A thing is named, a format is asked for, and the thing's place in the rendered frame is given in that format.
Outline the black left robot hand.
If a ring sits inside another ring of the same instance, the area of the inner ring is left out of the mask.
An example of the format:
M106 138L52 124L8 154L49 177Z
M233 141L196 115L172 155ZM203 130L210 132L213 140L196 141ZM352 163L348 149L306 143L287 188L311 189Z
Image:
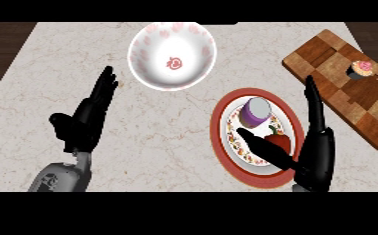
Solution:
M52 113L48 121L55 138L64 142L66 153L89 153L97 146L104 117L117 86L113 68L106 66L94 83L91 94L78 104L73 115Z

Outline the purple can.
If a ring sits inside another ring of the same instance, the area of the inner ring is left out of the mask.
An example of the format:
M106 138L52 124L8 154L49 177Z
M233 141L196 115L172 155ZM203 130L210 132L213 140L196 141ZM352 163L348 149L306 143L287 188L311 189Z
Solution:
M246 128L255 128L269 118L271 108L261 97L250 98L241 106L238 121Z

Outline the white bowl with pink print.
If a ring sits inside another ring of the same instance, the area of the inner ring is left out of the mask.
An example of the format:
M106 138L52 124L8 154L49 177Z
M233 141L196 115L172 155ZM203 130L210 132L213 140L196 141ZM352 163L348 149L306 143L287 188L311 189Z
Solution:
M153 22L135 34L126 53L134 78L148 88L178 91L209 74L216 58L215 40L196 22Z

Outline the red bell pepper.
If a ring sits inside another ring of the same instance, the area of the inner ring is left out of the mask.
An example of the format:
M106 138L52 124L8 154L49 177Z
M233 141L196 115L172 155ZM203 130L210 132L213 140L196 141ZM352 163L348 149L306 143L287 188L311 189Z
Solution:
M268 126L271 134L264 139L274 145L280 146L286 153L290 153L290 140L289 137L272 127Z

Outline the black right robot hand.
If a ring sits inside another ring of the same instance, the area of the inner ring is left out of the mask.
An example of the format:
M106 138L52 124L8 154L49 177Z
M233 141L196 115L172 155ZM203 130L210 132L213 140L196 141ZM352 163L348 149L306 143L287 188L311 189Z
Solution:
M308 106L308 131L298 160L290 158L280 146L256 137L246 129L237 128L236 132L258 157L283 171L295 171L293 192L327 192L334 165L334 138L333 130L324 125L323 103L311 75L305 77L303 95Z

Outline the red-rimmed floral plate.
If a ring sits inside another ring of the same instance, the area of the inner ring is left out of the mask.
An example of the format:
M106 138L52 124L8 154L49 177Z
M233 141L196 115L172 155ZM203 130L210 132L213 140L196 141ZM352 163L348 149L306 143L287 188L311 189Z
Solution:
M293 171L290 169L281 171L272 165L253 165L237 154L237 149L241 148L243 151L247 151L247 146L236 133L236 129L240 127L236 113L253 97L262 97L271 106L271 114L277 118L283 134L290 141L289 155L293 160L298 160L303 142L299 120L283 100L262 89L240 88L221 98L212 110L209 138L218 161L233 177L252 187L275 188L293 179Z

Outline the checkered wooden cutting board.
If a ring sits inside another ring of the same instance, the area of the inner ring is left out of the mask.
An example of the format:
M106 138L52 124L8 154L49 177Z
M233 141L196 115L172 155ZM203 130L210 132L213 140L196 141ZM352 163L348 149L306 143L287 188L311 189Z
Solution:
M354 61L371 63L371 76L352 79L346 75ZM300 82L312 76L324 104L378 149L378 63L324 29L281 65Z

